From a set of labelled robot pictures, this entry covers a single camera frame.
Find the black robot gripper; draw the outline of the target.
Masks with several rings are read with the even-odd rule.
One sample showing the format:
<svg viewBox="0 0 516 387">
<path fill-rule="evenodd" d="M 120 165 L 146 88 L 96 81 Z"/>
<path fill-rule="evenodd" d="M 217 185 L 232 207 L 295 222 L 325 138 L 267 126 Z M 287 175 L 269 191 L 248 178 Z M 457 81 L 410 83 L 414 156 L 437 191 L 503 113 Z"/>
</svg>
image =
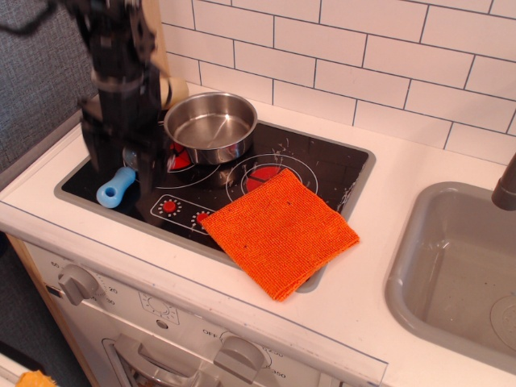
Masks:
<svg viewBox="0 0 516 387">
<path fill-rule="evenodd" d="M 169 137 L 160 122 L 160 70 L 152 63 L 156 34 L 141 1 L 63 1 L 75 17 L 92 60 L 92 81 L 99 97 L 80 98 L 81 131 L 95 169 L 121 165 L 109 127 L 136 132 L 122 155 L 149 194 L 168 173 Z"/>
</svg>

